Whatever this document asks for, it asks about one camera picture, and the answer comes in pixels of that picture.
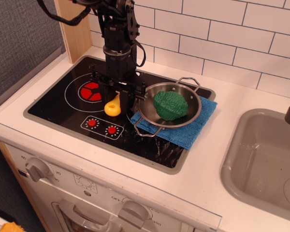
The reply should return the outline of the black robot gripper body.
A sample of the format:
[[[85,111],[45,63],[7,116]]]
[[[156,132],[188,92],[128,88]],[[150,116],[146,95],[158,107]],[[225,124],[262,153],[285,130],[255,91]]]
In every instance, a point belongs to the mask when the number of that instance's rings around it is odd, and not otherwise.
[[[127,90],[134,92],[135,99],[145,100],[147,83],[137,79],[136,69],[144,65],[146,57],[141,64],[137,63],[138,48],[143,49],[141,45],[128,45],[124,50],[116,51],[105,46],[103,52],[106,61],[101,64],[94,62],[89,66],[91,81],[109,84],[115,90],[115,96]]]

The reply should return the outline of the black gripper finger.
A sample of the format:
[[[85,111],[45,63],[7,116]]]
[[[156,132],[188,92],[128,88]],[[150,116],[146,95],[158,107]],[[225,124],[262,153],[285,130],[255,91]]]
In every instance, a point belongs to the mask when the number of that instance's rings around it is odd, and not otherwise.
[[[99,82],[99,91],[103,103],[108,103],[115,98],[115,90],[109,84]]]
[[[134,105],[135,94],[131,91],[122,90],[120,92],[119,99],[121,111],[128,111]]]

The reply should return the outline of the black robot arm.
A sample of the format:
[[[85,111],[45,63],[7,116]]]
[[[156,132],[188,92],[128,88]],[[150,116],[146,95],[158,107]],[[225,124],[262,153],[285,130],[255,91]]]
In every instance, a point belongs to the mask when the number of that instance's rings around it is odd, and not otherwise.
[[[104,39],[103,68],[92,66],[92,81],[99,85],[103,104],[119,95],[121,113],[132,108],[136,98],[145,97],[146,83],[136,81],[137,49],[143,47],[136,40],[139,27],[132,0],[78,0],[78,4],[91,8],[98,17]]]

